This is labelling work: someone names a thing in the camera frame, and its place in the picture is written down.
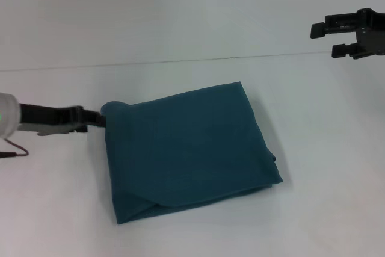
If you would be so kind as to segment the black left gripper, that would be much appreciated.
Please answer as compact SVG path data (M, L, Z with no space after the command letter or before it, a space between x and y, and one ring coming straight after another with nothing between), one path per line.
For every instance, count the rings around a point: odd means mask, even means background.
M66 108L21 104L19 131L36 132L38 136L86 133L87 125L105 127L105 116L100 112L74 106Z

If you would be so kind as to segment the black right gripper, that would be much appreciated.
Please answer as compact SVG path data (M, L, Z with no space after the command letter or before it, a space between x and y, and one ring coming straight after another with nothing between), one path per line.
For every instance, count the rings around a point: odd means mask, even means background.
M327 15L324 22L312 25L310 38L317 39L327 34L350 33L355 30L357 43L334 45L332 58L384 56L384 13L377 13L370 8L360 9L356 13Z

